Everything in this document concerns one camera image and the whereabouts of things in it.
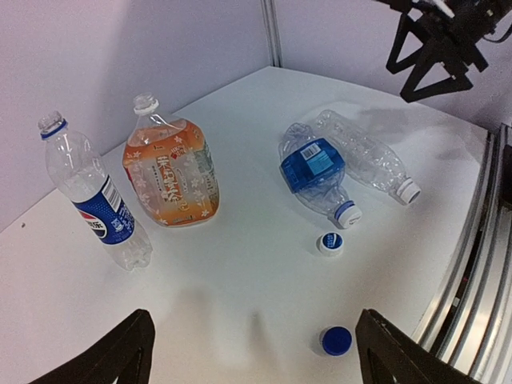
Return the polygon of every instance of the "white wall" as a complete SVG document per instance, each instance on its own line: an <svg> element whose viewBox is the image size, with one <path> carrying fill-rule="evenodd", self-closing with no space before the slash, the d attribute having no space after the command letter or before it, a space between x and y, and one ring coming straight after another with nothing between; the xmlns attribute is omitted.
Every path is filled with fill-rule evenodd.
<svg viewBox="0 0 512 384"><path fill-rule="evenodd" d="M52 189L49 111L105 153L134 128L136 94L176 110L270 63L259 0L3 2L0 36L0 231Z"/></svg>
<svg viewBox="0 0 512 384"><path fill-rule="evenodd" d="M275 1L284 67L399 94L408 72L392 75L385 67L399 13L372 0ZM502 20L498 35L511 20ZM472 67L472 90L423 103L489 128L510 123L512 38L479 48L490 67L481 74Z"/></svg>

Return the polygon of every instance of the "pepsi logo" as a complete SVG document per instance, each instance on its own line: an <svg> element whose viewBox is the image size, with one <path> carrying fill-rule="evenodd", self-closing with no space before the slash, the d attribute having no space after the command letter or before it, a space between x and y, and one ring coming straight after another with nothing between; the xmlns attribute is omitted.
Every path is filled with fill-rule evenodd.
<svg viewBox="0 0 512 384"><path fill-rule="evenodd" d="M83 210L78 210L78 212L80 212L80 215L86 220L86 223L96 233L96 235L99 238L105 238L107 229L106 229L106 225L104 222L102 222L96 216L93 216L92 214L88 214L87 212L84 212Z"/></svg>

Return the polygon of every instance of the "white table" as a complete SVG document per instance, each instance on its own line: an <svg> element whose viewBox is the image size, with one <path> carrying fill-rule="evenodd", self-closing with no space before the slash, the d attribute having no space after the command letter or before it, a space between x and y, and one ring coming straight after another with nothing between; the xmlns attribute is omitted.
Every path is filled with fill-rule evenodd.
<svg viewBox="0 0 512 384"><path fill-rule="evenodd" d="M423 192L411 206L346 178L363 219L343 256L320 257L333 225L280 175L280 134L329 107L391 145ZM115 183L154 246L127 273L54 191L0 234L0 382L27 382L81 353L137 308L157 326L151 383L360 383L357 348L316 355L325 326L354 334L375 308L412 334L454 251L486 132L418 104L338 80L265 68L178 112L203 128L221 207L208 223L165 229Z"/></svg>

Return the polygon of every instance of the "orange juice bottle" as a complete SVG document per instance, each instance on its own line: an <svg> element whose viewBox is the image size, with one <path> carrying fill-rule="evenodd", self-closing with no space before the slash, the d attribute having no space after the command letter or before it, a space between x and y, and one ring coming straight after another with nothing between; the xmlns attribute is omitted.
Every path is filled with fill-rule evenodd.
<svg viewBox="0 0 512 384"><path fill-rule="evenodd" d="M152 94L140 94L134 104L138 120L122 164L144 210L164 226L211 218L218 184L201 129L184 118L164 118Z"/></svg>

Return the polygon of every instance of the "empty water bottle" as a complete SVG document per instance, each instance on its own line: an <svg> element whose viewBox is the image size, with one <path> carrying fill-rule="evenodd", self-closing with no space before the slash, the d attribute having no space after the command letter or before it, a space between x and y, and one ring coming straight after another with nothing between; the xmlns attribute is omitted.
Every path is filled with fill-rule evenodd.
<svg viewBox="0 0 512 384"><path fill-rule="evenodd" d="M361 210L341 186L345 162L310 126L295 123L286 130L279 145L281 169L298 200L342 228L361 218Z"/></svg>
<svg viewBox="0 0 512 384"><path fill-rule="evenodd" d="M68 130L67 121L57 111L42 118L38 126L46 142L48 175L103 242L107 253L126 270L147 266L153 250L150 240L89 139Z"/></svg>
<svg viewBox="0 0 512 384"><path fill-rule="evenodd" d="M361 184L386 192L405 205L419 196L421 189L407 176L396 153L349 119L324 110L315 121L314 132L332 143L346 161L349 176Z"/></svg>

